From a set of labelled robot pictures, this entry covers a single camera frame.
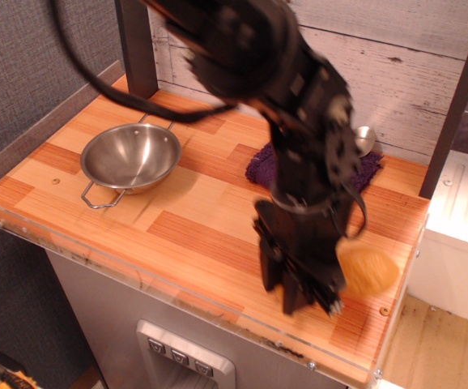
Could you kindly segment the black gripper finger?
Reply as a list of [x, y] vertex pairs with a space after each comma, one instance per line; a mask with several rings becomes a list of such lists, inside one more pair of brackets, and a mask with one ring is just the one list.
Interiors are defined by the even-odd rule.
[[285, 255], [277, 245], [265, 237], [260, 239], [259, 249], [262, 283], [266, 291], [271, 291], [283, 282]]
[[309, 306], [311, 301], [303, 291], [303, 285], [298, 276], [291, 271], [283, 273], [283, 312], [292, 315], [296, 310]]

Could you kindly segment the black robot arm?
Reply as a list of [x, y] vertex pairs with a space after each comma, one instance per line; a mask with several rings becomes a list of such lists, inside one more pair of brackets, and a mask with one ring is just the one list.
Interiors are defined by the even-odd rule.
[[337, 259], [353, 205], [360, 151], [347, 83], [310, 48], [284, 1], [152, 1], [191, 54], [203, 87], [248, 105], [269, 123], [276, 173], [270, 200], [256, 202], [262, 282], [283, 287], [283, 311], [342, 309]]

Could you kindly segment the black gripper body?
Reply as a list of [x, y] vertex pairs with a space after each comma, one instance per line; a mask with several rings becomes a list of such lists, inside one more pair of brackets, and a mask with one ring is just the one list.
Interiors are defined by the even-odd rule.
[[[254, 228], [260, 239], [265, 237], [285, 254], [302, 258], [310, 252], [326, 250], [329, 246], [337, 247], [347, 230], [352, 204], [353, 198], [344, 194], [325, 212], [297, 214], [270, 201], [258, 200], [255, 203], [257, 219], [254, 220]], [[310, 301], [310, 305], [317, 303], [328, 315], [342, 312], [339, 294], [338, 300], [330, 305]]]

